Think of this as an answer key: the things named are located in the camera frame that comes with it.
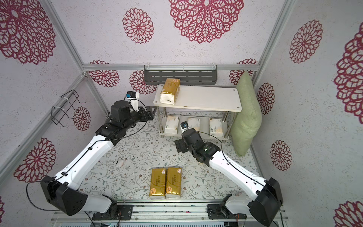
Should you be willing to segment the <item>white tissue pack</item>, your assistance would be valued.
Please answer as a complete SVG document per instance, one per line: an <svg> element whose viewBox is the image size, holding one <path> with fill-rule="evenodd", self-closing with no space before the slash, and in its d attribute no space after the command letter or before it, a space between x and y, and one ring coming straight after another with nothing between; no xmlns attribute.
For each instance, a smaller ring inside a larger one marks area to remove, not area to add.
<svg viewBox="0 0 363 227"><path fill-rule="evenodd" d="M187 121L189 128L193 128L196 131L200 131L200 119L195 117L190 117Z"/></svg>
<svg viewBox="0 0 363 227"><path fill-rule="evenodd" d="M179 116L167 116L164 132L167 134L176 135L178 133Z"/></svg>
<svg viewBox="0 0 363 227"><path fill-rule="evenodd" d="M209 121L209 133L215 137L223 137L223 124L221 119L210 118Z"/></svg>

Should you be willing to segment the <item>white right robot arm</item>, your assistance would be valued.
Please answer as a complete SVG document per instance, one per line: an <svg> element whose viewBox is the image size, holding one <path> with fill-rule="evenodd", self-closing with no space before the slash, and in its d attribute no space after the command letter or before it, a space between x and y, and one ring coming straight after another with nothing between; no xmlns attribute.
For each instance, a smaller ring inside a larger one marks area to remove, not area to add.
<svg viewBox="0 0 363 227"><path fill-rule="evenodd" d="M233 161L222 149L211 142L204 142L200 132L187 129L181 139L175 140L177 152L190 152L202 164L219 171L248 196L249 200L240 200L229 194L219 205L220 213L228 218L231 215L251 214L260 224L269 227L283 205L283 196L279 182L266 180Z"/></svg>

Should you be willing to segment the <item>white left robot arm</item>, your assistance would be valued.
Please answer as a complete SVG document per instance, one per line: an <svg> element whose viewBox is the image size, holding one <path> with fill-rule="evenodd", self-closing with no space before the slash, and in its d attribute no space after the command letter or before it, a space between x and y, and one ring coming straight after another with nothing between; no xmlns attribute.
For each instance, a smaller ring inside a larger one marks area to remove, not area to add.
<svg viewBox="0 0 363 227"><path fill-rule="evenodd" d="M96 131L91 142L63 170L41 180L40 185L49 204L69 216L79 212L96 212L109 218L116 216L116 200L106 195L86 194L79 188L101 157L128 136L128 129L139 122L147 123L154 119L154 107L136 107L132 102L132 99L116 101L111 107L109 119Z"/></svg>

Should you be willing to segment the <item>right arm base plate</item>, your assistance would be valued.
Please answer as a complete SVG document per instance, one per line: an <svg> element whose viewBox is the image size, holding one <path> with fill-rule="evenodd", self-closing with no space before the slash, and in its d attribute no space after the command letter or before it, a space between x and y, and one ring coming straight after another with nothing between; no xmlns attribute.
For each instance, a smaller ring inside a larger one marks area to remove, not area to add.
<svg viewBox="0 0 363 227"><path fill-rule="evenodd" d="M221 204L208 204L207 213L209 219L246 219L246 214L233 214L231 213L225 205Z"/></svg>

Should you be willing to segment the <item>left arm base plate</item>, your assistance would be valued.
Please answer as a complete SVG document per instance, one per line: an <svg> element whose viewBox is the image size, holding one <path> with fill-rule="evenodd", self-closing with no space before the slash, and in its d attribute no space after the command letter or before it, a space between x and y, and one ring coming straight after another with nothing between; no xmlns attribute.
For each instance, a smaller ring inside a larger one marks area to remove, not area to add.
<svg viewBox="0 0 363 227"><path fill-rule="evenodd" d="M132 212L133 205L111 205L106 213L95 212L92 216L92 220L131 220Z"/></svg>

